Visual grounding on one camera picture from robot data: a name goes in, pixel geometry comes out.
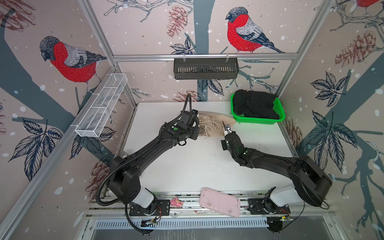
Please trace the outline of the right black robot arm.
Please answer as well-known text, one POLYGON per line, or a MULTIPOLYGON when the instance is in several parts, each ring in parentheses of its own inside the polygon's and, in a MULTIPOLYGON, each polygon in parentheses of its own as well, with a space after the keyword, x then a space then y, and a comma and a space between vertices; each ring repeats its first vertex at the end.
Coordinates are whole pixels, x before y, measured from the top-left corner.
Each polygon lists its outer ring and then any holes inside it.
POLYGON ((270 200, 277 206, 284 206, 299 200, 314 206, 321 207, 332 180, 308 156, 281 157, 270 155, 256 149, 247 148, 240 137, 230 125, 224 124, 225 139, 221 141, 224 151, 229 151, 231 157, 242 167, 262 169, 289 178, 293 187, 284 187, 281 191, 277 188, 270 190, 270 200), (297 197, 289 192, 294 189, 297 197))

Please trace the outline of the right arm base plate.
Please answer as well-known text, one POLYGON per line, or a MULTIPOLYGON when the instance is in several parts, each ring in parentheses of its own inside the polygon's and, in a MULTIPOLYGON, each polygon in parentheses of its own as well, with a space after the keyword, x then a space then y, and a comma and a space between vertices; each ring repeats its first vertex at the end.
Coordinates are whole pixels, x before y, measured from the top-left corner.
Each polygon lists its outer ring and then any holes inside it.
POLYGON ((251 215, 290 215, 291 210, 288 205, 279 207, 270 200, 260 198, 248 199, 249 207, 247 210, 251 215))

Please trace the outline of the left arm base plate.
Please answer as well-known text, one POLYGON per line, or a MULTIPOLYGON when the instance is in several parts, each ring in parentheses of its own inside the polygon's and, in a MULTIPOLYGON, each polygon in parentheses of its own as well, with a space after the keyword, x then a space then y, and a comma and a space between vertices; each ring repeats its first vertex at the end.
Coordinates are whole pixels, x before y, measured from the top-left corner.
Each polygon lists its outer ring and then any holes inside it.
POLYGON ((170 200, 154 199, 153 202, 147 207, 143 208, 140 205, 130 206, 130 217, 150 217, 150 216, 168 216, 170 214, 171 202, 170 200))

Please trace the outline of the beige shorts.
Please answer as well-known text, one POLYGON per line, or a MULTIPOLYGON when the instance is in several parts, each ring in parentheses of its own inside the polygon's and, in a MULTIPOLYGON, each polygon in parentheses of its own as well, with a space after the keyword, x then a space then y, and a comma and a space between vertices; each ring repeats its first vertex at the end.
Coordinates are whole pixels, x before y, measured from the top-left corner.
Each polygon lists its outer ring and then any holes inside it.
POLYGON ((233 127, 237 122, 233 117, 213 113, 199 112, 199 137, 223 137, 225 135, 224 126, 233 127))

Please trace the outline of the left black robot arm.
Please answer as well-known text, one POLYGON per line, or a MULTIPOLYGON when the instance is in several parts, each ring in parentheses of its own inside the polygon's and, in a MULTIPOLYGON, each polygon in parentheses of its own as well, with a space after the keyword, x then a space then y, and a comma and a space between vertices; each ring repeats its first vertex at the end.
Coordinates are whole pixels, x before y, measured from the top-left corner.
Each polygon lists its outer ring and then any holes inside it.
POLYGON ((157 207, 157 197, 141 186, 140 176, 144 170, 163 153, 179 145, 186 145, 187 139, 196 140, 199 135, 199 112, 183 111, 175 120, 164 123, 158 135, 137 152, 122 158, 116 157, 109 174, 100 183, 95 200, 99 206, 110 206, 121 202, 124 205, 138 205, 150 213, 157 207))

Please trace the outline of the black shorts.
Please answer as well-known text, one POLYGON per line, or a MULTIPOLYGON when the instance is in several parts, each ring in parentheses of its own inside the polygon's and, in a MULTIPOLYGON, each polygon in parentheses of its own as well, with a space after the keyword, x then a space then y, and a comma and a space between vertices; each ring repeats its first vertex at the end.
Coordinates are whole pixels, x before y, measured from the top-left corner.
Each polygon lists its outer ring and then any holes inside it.
POLYGON ((266 92, 238 90, 233 96, 234 112, 247 118, 279 119, 273 110, 276 96, 266 92))

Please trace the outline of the green plastic basket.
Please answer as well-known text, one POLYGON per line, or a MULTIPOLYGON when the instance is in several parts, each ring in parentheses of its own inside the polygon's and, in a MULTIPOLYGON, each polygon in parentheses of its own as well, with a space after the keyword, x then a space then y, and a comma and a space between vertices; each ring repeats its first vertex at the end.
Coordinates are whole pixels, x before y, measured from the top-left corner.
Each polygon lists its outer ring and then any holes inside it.
POLYGON ((264 124, 264 125, 274 125, 275 123, 283 122, 286 119, 286 114, 284 112, 283 105, 279 98, 274 100, 273 110, 276 114, 279 115, 278 119, 263 119, 263 118, 248 118, 244 116, 238 116, 234 112, 233 98, 235 94, 231 95, 231 114, 233 118, 239 123, 250 123, 250 124, 264 124))

